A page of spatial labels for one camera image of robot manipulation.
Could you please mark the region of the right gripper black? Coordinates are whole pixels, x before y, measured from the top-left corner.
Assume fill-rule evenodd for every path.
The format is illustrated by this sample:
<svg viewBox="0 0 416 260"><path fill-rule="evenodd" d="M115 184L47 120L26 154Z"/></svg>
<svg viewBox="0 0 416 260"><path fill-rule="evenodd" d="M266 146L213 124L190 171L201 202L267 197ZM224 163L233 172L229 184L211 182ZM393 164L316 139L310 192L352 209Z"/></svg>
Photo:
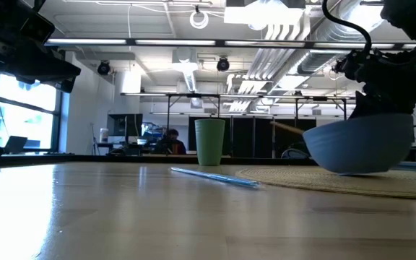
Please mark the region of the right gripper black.
<svg viewBox="0 0 416 260"><path fill-rule="evenodd" d="M396 66L385 65L374 58L364 64L347 56L346 78L363 82L363 92L355 93L355 108L350 119L387 113L411 114L416 105L416 48L410 52L388 55Z"/></svg>

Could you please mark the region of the blue-grey bowl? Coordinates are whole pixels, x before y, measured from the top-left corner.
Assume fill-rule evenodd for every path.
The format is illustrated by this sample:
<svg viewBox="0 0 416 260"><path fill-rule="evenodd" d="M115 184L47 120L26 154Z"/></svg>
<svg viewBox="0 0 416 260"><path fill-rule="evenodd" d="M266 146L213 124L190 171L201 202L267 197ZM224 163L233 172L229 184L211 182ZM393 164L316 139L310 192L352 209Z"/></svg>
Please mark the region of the blue-grey bowl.
<svg viewBox="0 0 416 260"><path fill-rule="evenodd" d="M311 158L342 175L386 172L408 154L414 137L409 114L379 114L336 121L304 131Z"/></svg>

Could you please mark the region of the wooden utensil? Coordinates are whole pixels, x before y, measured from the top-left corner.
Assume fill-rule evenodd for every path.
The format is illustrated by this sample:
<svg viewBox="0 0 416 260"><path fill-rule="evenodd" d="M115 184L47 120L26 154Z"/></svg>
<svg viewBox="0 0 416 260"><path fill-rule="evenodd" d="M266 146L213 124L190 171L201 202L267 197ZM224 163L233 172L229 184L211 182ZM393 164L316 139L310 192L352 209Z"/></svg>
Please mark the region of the wooden utensil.
<svg viewBox="0 0 416 260"><path fill-rule="evenodd" d="M303 133L304 133L304 130L302 130L302 129L296 128L294 126L288 126L288 125L283 124L283 123L278 123L278 122L275 122L275 121L271 121L270 124L280 128L280 129L284 129L286 131L289 131L289 132L292 132L292 133L295 133L295 134L303 135Z"/></svg>

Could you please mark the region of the green plastic cup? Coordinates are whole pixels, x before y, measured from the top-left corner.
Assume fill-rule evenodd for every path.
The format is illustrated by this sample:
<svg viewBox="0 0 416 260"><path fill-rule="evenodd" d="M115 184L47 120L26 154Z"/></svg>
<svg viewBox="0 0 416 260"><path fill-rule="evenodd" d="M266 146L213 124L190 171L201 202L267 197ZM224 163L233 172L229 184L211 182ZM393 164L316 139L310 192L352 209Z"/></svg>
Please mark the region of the green plastic cup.
<svg viewBox="0 0 416 260"><path fill-rule="evenodd" d="M222 158L225 122L222 119L195 120L196 152L201 166L218 166Z"/></svg>

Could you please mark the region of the blue drinking straw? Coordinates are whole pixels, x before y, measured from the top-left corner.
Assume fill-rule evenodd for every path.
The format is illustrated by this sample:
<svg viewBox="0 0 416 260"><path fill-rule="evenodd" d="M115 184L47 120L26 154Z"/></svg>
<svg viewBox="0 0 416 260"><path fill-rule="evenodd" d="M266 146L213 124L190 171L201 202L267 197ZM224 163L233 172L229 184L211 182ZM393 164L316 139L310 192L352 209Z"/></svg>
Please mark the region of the blue drinking straw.
<svg viewBox="0 0 416 260"><path fill-rule="evenodd" d="M202 178L208 178L215 181L221 181L224 183L231 183L238 186L247 186L251 188L258 188L260 187L260 183L257 181L252 181L245 178L237 178L235 176L231 175L220 175L215 173L205 173L197 170L189 170L184 168L170 168L171 171L177 172L177 173L185 173L192 176L198 176Z"/></svg>

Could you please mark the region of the black laptop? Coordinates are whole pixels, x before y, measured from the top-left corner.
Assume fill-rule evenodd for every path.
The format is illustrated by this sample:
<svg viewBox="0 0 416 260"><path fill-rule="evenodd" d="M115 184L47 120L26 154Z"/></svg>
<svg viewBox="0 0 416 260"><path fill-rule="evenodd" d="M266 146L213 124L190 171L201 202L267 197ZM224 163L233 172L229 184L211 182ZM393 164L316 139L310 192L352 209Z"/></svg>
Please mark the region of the black laptop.
<svg viewBox="0 0 416 260"><path fill-rule="evenodd" d="M5 154L18 154L21 153L26 144L27 137L23 136L10 136L5 147Z"/></svg>

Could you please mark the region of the black chair back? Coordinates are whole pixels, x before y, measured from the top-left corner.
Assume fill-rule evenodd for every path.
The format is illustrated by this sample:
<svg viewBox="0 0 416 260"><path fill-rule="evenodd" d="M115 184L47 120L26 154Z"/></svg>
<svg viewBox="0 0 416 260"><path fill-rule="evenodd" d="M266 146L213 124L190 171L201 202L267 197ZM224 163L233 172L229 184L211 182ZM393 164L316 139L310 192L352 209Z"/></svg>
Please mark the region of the black chair back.
<svg viewBox="0 0 416 260"><path fill-rule="evenodd" d="M309 154L299 149L289 148L282 153L281 158L286 160L305 160L309 158Z"/></svg>

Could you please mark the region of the black computer monitor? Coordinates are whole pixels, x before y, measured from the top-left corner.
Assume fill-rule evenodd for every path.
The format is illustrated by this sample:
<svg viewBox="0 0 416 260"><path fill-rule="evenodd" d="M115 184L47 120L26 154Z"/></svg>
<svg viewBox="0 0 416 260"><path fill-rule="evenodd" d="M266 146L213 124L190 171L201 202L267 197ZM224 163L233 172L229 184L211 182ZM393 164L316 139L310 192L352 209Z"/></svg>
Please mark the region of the black computer monitor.
<svg viewBox="0 0 416 260"><path fill-rule="evenodd" d="M108 114L107 129L111 136L139 137L142 135L143 115L137 114Z"/></svg>

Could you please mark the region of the round woven beige placemat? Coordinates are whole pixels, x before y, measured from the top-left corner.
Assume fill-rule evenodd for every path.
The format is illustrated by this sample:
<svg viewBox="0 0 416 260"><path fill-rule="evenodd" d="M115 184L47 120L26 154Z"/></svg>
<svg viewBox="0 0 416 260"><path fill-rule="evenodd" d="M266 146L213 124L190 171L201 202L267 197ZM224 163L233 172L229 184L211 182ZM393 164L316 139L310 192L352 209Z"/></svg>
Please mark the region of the round woven beige placemat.
<svg viewBox="0 0 416 260"><path fill-rule="evenodd" d="M259 183L294 189L416 199L416 171L413 170L339 175L320 167L284 166L246 168L239 170L235 175Z"/></svg>

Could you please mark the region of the black partition panels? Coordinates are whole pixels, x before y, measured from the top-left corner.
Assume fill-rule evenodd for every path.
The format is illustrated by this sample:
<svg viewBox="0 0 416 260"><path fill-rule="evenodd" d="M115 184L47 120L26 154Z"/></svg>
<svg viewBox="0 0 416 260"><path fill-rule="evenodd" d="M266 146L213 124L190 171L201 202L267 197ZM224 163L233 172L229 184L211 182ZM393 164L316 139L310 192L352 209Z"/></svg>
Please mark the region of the black partition panels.
<svg viewBox="0 0 416 260"><path fill-rule="evenodd" d="M188 118L189 149L196 150L195 120L216 117ZM282 153L294 148L309 154L303 136L270 124L275 121L302 130L316 127L316 120L278 119L253 117L217 118L225 122L222 155L242 158L278 158Z"/></svg>

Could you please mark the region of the white ceiling light panel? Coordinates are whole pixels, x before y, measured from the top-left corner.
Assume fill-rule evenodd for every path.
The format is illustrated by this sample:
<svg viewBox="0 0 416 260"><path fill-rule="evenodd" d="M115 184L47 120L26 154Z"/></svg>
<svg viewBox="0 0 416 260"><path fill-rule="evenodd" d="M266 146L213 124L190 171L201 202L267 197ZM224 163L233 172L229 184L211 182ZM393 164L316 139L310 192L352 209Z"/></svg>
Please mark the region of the white ceiling light panel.
<svg viewBox="0 0 416 260"><path fill-rule="evenodd" d="M281 6L226 7L224 23L245 25L294 25L304 14L304 9Z"/></svg>

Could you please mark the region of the person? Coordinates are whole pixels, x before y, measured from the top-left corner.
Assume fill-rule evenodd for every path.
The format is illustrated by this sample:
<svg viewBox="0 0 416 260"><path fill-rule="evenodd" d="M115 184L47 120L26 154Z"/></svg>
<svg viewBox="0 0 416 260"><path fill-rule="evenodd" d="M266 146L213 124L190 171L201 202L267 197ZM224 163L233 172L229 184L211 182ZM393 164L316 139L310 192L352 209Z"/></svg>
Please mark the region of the person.
<svg viewBox="0 0 416 260"><path fill-rule="evenodd" d="M178 140L179 133L175 129L169 129L167 134L157 142L154 153L167 155L185 155L186 147Z"/></svg>

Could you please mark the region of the overhead bar with light strips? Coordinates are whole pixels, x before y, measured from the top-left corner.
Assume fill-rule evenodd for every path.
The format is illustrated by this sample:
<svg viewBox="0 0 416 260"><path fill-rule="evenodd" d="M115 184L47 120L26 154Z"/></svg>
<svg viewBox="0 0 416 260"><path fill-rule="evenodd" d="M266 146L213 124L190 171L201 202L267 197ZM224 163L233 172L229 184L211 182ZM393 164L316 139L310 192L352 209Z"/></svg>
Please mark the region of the overhead bar with light strips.
<svg viewBox="0 0 416 260"><path fill-rule="evenodd" d="M134 38L51 38L46 46L142 46L142 47L213 47L213 48L287 48L308 50L362 50L362 42L318 42L299 40L191 40Z"/></svg>

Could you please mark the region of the silver ventilation duct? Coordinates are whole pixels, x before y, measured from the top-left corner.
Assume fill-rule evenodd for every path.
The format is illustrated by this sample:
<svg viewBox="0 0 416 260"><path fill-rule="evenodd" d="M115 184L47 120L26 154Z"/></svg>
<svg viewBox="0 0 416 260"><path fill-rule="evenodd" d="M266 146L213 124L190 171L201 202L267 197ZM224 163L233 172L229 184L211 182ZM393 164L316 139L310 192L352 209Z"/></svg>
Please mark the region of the silver ventilation duct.
<svg viewBox="0 0 416 260"><path fill-rule="evenodd" d="M383 20L380 13L382 5L361 5L364 0L342 0L330 14L347 20L361 26L368 33L376 29ZM325 19L317 29L311 34L312 41L344 41L344 42L362 42L365 44L365 38L361 33L352 28L339 25L328 19ZM325 51L324 53L315 53L314 50L307 52L302 62L298 65L299 74L314 74L319 69L329 63L336 54Z"/></svg>

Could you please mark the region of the black background workstation frame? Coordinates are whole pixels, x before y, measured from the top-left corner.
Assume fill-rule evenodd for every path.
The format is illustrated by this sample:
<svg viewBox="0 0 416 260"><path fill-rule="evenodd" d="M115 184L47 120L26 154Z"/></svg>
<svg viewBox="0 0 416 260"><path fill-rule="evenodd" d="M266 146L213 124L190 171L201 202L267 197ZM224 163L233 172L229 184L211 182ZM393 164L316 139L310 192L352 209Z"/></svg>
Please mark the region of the black background workstation frame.
<svg viewBox="0 0 416 260"><path fill-rule="evenodd" d="M341 110L344 112L344 119L347 118L347 101L348 100L355 100L355 97L351 96L315 96L315 95L233 95L233 94L210 94L210 93L174 93L174 92L140 92L140 93L128 93L128 92L122 92L121 96L126 97L152 97L152 98L159 98L159 97L166 97L168 99L168 107L167 107L167 125L169 125L169 119L170 119L170 107L177 103L180 98L206 98L208 100L211 100L211 98L217 99L217 103L213 103L214 106L217 109L216 113L195 113L204 116L216 116L218 118L220 117L233 117L233 116L249 116L253 118L258 118L259 116L263 117L272 117L276 118L278 117L278 114L259 114L259 113L253 113L253 112L234 112L234 113L222 113L221 112L221 100L234 100L239 99L240 101L255 101L255 100L262 100L262 99L273 99L275 101L277 100L291 100L295 105L295 120L297 121L299 119L299 107L298 103L299 100L305 100L305 101L314 101L314 102L329 102L329 101L336 101L339 100L341 103L343 103L343 107Z"/></svg>

